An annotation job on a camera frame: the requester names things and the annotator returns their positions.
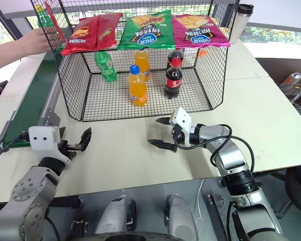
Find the green chip bag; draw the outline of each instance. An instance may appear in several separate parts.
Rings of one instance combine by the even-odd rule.
[[[171,10],[127,19],[118,45],[123,49],[174,49]]]

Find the cola bottle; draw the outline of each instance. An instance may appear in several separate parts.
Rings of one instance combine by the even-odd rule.
[[[181,60],[181,65],[183,63],[183,57],[184,57],[184,49],[175,49],[173,50],[167,57],[167,67],[166,69],[169,69],[169,67],[171,66],[171,62],[173,60],[173,58],[179,58]]]
[[[173,98],[179,95],[180,86],[182,83],[182,70],[180,68],[182,61],[179,58],[173,58],[171,66],[166,71],[166,84],[164,88],[164,94],[169,98]]]

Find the black wire basket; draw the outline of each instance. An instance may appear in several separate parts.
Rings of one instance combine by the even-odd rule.
[[[122,13],[115,38],[119,44],[126,19],[171,10],[172,15],[208,15],[217,20],[221,32],[229,39],[239,0],[31,0],[36,5],[49,3],[63,35],[69,39],[79,19],[105,13]],[[183,59],[183,82],[178,97],[164,96],[167,56],[171,50],[148,49],[150,74],[147,84],[148,102],[134,106],[128,89],[133,50],[117,50],[117,45],[103,50],[111,55],[117,80],[103,80],[94,61],[93,52],[62,57],[63,45],[50,43],[55,51],[59,80],[70,117],[83,122],[135,118],[171,114],[177,107],[187,112],[207,111],[223,102],[226,47],[187,48]]]

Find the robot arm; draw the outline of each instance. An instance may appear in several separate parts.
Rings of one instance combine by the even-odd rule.
[[[224,126],[205,126],[198,124],[192,127],[190,115],[181,107],[176,109],[170,118],[157,120],[162,124],[172,125],[174,144],[161,140],[149,140],[151,144],[173,152],[177,147],[189,149],[199,145],[214,153],[226,140],[229,130]],[[227,187],[230,199],[236,211],[232,214],[237,236],[245,240],[287,240],[277,218],[267,201],[262,189],[254,181],[249,166],[237,145],[229,140],[214,156],[216,167]]]
[[[42,239],[46,210],[55,197],[59,176],[76,156],[68,150],[84,151],[90,137],[89,128],[79,144],[68,145],[60,140],[57,127],[29,128],[31,148],[40,162],[14,186],[9,202],[0,211],[0,241]]]

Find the thermos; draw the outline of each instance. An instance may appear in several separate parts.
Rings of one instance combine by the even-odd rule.
[[[253,5],[240,4],[237,8],[237,13],[234,20],[234,25],[231,33],[230,43],[235,44],[242,34],[250,16],[253,13]]]

